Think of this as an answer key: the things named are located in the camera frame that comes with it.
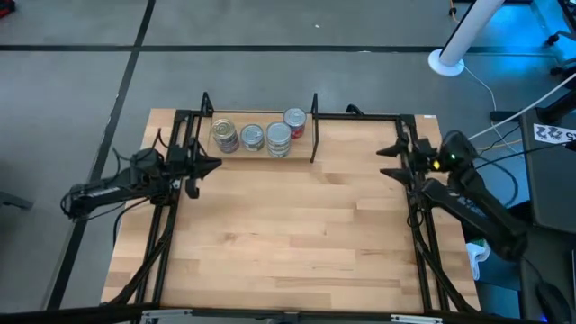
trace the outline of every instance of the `soup can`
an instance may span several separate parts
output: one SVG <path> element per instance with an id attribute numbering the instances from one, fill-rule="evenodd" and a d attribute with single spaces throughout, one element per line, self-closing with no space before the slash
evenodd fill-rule
<path id="1" fill-rule="evenodd" d="M 249 151 L 257 152 L 264 146 L 264 131 L 258 125 L 246 125 L 240 132 L 240 138 L 244 148 Z"/>
<path id="2" fill-rule="evenodd" d="M 284 112 L 284 122 L 292 130 L 292 138 L 298 139 L 304 134 L 306 112 L 300 108 L 290 108 Z"/>
<path id="3" fill-rule="evenodd" d="M 233 153 L 239 147 L 238 134 L 232 121 L 221 119 L 212 125 L 212 136 L 223 153 Z"/>
<path id="4" fill-rule="evenodd" d="M 291 129 L 284 122 L 273 122 L 266 128 L 268 154 L 273 158 L 284 158 L 290 153 Z"/>

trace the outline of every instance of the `can lid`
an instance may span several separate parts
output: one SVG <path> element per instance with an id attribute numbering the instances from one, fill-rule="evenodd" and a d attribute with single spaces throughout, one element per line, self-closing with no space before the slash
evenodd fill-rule
<path id="1" fill-rule="evenodd" d="M 306 112 L 300 108 L 290 108 L 284 112 L 284 122 L 288 126 L 300 127 L 306 123 Z"/>
<path id="2" fill-rule="evenodd" d="M 264 138 L 264 131 L 258 125 L 249 124 L 244 126 L 240 136 L 246 144 L 258 144 Z"/>
<path id="3" fill-rule="evenodd" d="M 232 136 L 236 128 L 232 121 L 227 119 L 221 119 L 214 122 L 212 125 L 212 133 L 214 134 L 215 139 L 227 139 L 228 137 Z"/>
<path id="4" fill-rule="evenodd" d="M 273 143 L 284 144 L 290 141 L 290 126 L 285 122 L 273 122 L 266 128 L 266 136 Z"/>

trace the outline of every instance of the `white pole base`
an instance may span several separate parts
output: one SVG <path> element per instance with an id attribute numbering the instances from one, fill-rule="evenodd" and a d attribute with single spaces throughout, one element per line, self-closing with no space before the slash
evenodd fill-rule
<path id="1" fill-rule="evenodd" d="M 444 77 L 456 77 L 464 71 L 464 60 L 461 59 L 456 65 L 453 67 L 449 67 L 442 62 L 440 62 L 440 53 L 442 52 L 441 49 L 436 49 L 430 55 L 428 55 L 428 64 L 434 70 L 434 72 L 438 73 L 440 76 Z"/>

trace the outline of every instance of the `sticker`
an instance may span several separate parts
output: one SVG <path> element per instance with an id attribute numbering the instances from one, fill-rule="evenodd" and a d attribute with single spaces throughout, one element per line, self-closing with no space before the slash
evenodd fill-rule
<path id="1" fill-rule="evenodd" d="M 565 143 L 576 140 L 576 130 L 534 124 L 534 140 L 550 144 Z"/>

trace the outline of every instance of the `white cable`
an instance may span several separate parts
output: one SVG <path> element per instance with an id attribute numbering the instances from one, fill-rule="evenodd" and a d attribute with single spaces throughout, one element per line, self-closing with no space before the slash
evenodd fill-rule
<path id="1" fill-rule="evenodd" d="M 490 96 L 492 97 L 492 104 L 494 106 L 494 112 L 497 112 L 498 109 L 496 107 L 496 99 L 494 98 L 494 93 L 492 92 L 492 89 L 490 89 L 489 86 L 487 86 L 485 83 L 482 82 L 482 80 L 480 80 L 467 66 L 464 66 L 464 68 L 466 69 L 466 71 L 468 71 L 468 73 L 470 73 L 470 75 L 476 79 L 476 81 L 480 82 L 481 85 L 483 85 L 486 90 L 488 90 L 488 92 L 490 92 Z M 516 151 L 514 148 L 512 148 L 512 146 L 510 146 L 510 144 L 508 142 L 506 142 L 506 140 L 502 137 L 502 134 L 500 134 L 500 132 L 494 128 L 494 131 L 496 132 L 496 134 L 498 134 L 498 137 L 500 138 L 500 141 L 504 144 L 506 144 L 506 146 L 512 150 L 514 153 L 518 153 L 518 151 Z"/>
<path id="2" fill-rule="evenodd" d="M 545 94 L 542 98 L 536 100 L 535 102 L 533 102 L 532 104 L 530 104 L 528 107 L 522 109 L 521 111 L 513 114 L 512 116 L 508 117 L 507 119 L 505 119 L 504 121 L 501 121 L 499 123 L 497 123 L 496 125 L 493 125 L 492 127 L 487 128 L 486 130 L 483 130 L 481 132 L 479 132 L 478 134 L 471 136 L 468 138 L 468 140 L 473 140 L 477 137 L 479 137 L 480 135 L 483 135 L 489 131 L 492 130 L 496 130 L 497 127 L 499 127 L 500 125 L 510 122 L 511 120 L 515 119 L 516 117 L 518 117 L 519 115 L 521 115 L 522 113 L 525 113 L 527 111 L 529 111 L 530 109 L 536 107 L 538 104 L 540 104 L 544 99 L 546 99 L 547 97 L 549 97 L 551 94 L 555 93 L 556 91 L 558 91 L 558 89 L 560 89 L 561 87 L 563 87 L 565 84 L 567 84 L 568 82 L 570 82 L 572 79 L 574 79 L 576 77 L 576 73 L 571 75 L 570 77 L 568 77 L 567 79 L 565 79 L 562 83 L 560 83 L 556 88 L 552 89 L 549 93 Z"/>

